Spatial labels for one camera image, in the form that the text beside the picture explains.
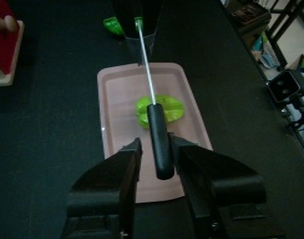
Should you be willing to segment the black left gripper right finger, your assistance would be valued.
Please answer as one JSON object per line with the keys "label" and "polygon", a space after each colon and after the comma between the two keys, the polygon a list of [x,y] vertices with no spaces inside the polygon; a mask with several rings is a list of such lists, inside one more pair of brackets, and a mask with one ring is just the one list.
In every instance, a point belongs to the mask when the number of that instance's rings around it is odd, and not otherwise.
{"label": "black left gripper right finger", "polygon": [[169,136],[196,239],[284,239],[259,173],[236,159]]}

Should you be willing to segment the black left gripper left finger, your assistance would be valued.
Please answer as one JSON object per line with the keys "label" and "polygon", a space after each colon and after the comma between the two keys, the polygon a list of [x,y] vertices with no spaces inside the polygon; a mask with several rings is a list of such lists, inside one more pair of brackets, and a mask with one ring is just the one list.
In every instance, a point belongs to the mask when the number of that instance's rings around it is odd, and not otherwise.
{"label": "black left gripper left finger", "polygon": [[84,172],[68,194],[60,239],[133,239],[141,157],[136,138]]}

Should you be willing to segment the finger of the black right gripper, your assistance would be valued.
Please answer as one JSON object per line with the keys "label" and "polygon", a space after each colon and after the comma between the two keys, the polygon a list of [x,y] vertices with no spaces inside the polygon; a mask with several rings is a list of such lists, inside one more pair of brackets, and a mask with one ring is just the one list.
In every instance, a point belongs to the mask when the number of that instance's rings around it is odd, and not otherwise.
{"label": "finger of the black right gripper", "polygon": [[136,30],[132,0],[111,0],[115,16],[124,30],[125,43],[133,59],[141,62],[141,47],[139,33]]}
{"label": "finger of the black right gripper", "polygon": [[143,0],[143,39],[148,57],[153,52],[161,4],[163,0]]}

